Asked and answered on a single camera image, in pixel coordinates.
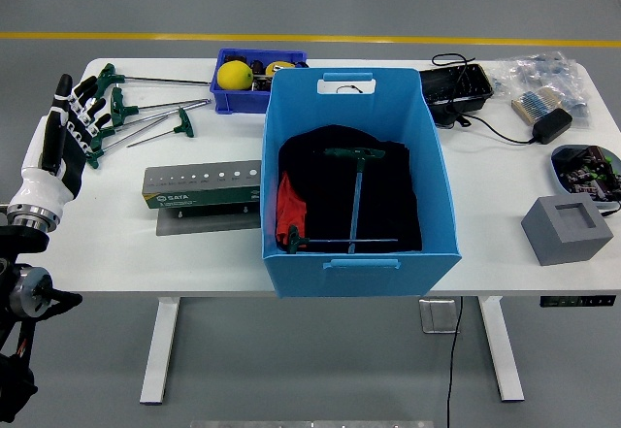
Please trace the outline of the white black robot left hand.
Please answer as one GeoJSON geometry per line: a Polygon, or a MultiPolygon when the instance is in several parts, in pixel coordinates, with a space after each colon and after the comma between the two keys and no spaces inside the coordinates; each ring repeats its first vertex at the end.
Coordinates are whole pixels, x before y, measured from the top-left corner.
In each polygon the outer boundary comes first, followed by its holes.
{"type": "Polygon", "coordinates": [[[39,222],[51,231],[65,205],[78,197],[92,142],[110,120],[103,112],[106,100],[97,92],[94,76],[78,84],[67,74],[61,76],[25,154],[22,184],[7,210],[10,223],[39,222]]]}

